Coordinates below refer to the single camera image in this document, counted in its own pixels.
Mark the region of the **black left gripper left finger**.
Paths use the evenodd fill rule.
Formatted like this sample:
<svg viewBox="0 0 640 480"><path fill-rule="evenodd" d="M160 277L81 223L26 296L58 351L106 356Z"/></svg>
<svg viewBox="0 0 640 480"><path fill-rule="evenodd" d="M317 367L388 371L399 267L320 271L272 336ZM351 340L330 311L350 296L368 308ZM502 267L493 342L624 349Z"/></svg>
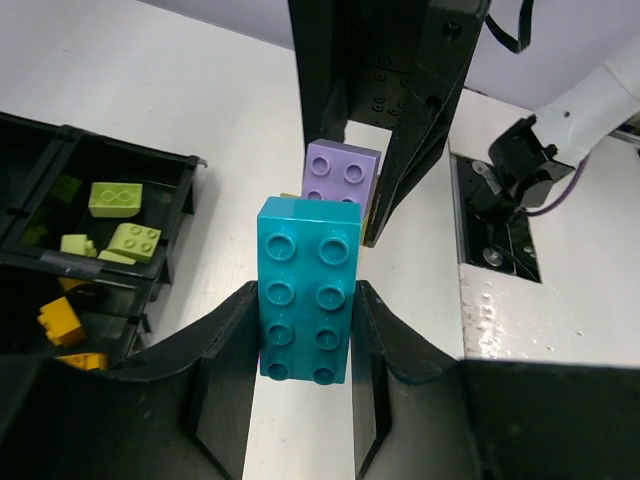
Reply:
<svg viewBox="0 0 640 480"><path fill-rule="evenodd" d="M5 479L239 479L259 350L247 282L213 311L109 370L1 359Z"/></svg>

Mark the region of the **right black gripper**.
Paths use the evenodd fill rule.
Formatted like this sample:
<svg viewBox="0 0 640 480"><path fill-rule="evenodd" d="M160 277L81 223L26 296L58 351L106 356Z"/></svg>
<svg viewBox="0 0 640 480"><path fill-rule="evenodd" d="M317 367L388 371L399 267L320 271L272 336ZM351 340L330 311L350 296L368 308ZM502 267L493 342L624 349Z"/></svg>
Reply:
<svg viewBox="0 0 640 480"><path fill-rule="evenodd" d="M291 1L304 146L354 121L393 130L369 245L441 158L487 1Z"/></svg>

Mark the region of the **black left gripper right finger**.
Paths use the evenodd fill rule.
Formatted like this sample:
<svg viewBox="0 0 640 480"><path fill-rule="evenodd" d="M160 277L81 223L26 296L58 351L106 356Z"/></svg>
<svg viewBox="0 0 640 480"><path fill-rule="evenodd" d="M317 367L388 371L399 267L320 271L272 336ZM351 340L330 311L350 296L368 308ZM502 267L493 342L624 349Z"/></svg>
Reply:
<svg viewBox="0 0 640 480"><path fill-rule="evenodd" d="M639 373L457 360L356 285L352 321L359 479L635 479Z"/></svg>

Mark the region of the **lavender lego brick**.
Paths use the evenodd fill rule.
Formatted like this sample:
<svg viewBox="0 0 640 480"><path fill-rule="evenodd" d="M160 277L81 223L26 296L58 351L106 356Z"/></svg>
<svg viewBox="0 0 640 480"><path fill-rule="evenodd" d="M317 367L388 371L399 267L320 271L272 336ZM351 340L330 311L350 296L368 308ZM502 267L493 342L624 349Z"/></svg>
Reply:
<svg viewBox="0 0 640 480"><path fill-rule="evenodd" d="M355 203L361 219L367 215L378 174L381 152L318 139L307 146L302 197Z"/></svg>

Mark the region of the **small orange lego piece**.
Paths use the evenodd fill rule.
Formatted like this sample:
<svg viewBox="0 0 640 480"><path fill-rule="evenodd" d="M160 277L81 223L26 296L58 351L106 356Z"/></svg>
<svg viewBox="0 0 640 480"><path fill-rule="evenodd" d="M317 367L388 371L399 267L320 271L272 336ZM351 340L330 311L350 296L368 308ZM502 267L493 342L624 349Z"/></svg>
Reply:
<svg viewBox="0 0 640 480"><path fill-rule="evenodd" d="M104 371L108 369L109 364L108 356L104 353L97 352L61 355L57 356L56 359L67 365L84 371Z"/></svg>

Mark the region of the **turquoise lego block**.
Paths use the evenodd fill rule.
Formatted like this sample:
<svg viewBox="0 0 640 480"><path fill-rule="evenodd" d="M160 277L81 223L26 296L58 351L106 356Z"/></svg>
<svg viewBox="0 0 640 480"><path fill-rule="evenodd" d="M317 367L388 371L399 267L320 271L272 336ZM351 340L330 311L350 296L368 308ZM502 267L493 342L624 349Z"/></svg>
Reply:
<svg viewBox="0 0 640 480"><path fill-rule="evenodd" d="M257 216L261 375L344 382L360 234L357 204L265 201Z"/></svg>

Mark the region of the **orange square lego brick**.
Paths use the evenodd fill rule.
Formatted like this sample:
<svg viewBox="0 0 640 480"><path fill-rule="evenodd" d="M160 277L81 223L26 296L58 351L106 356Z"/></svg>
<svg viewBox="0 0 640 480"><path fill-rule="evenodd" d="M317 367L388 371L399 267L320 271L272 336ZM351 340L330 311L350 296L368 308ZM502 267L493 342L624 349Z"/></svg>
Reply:
<svg viewBox="0 0 640 480"><path fill-rule="evenodd" d="M73 347L88 336L66 297L60 297L40 308L38 322L46 337L59 347Z"/></svg>

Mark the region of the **light green sloped lego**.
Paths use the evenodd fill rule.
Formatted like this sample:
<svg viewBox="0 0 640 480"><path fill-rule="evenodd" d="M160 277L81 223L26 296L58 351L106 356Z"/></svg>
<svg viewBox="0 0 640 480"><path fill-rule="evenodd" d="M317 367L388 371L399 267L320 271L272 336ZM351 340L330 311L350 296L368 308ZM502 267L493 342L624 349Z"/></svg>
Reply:
<svg viewBox="0 0 640 480"><path fill-rule="evenodd" d="M148 264L159 244L161 231L134 223L121 223L108 246L97 256L100 260L134 265Z"/></svg>

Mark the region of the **orange rounded lego block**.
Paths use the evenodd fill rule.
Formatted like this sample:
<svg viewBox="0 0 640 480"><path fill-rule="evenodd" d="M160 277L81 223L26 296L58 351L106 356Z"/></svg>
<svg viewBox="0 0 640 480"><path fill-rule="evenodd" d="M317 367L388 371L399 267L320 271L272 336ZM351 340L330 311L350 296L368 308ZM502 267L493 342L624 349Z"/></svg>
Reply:
<svg viewBox="0 0 640 480"><path fill-rule="evenodd" d="M59 277L58 283L65 295L92 296L97 292L96 285L86 280Z"/></svg>

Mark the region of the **light green square lego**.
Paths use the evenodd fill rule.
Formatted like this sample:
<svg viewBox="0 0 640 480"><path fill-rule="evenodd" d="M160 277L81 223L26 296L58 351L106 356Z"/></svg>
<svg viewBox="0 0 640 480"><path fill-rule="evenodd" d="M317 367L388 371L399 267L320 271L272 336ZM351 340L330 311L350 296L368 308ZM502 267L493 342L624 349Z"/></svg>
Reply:
<svg viewBox="0 0 640 480"><path fill-rule="evenodd" d="M94 242L86 234L65 234L61 237L62 253L96 258L97 250Z"/></svg>

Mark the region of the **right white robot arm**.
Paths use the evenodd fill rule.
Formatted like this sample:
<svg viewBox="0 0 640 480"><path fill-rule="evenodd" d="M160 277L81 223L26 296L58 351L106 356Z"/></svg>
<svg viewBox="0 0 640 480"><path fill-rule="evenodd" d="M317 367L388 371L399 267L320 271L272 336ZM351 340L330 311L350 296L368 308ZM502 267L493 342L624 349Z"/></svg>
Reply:
<svg viewBox="0 0 640 480"><path fill-rule="evenodd" d="M289 3L305 141L341 141L350 121L391 134L366 245L377 243L393 211L441 157L481 31L514 53L529 45L531 2L521 6L517 37L489 8L486 1ZM536 211L554 183L638 110L639 43L631 40L491 144L493 167L472 195L474 213L502 224Z"/></svg>

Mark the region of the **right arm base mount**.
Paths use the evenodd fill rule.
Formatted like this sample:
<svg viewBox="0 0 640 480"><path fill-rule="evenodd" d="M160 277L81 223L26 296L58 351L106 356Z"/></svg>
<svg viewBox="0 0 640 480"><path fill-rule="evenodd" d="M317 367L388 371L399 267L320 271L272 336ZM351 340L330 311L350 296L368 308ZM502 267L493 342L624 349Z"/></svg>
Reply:
<svg viewBox="0 0 640 480"><path fill-rule="evenodd" d="M478 167L478 160L452 156L459 262L540 283L542 276L529 218L518 214L507 224L492 226L473 213L469 200L481 184Z"/></svg>

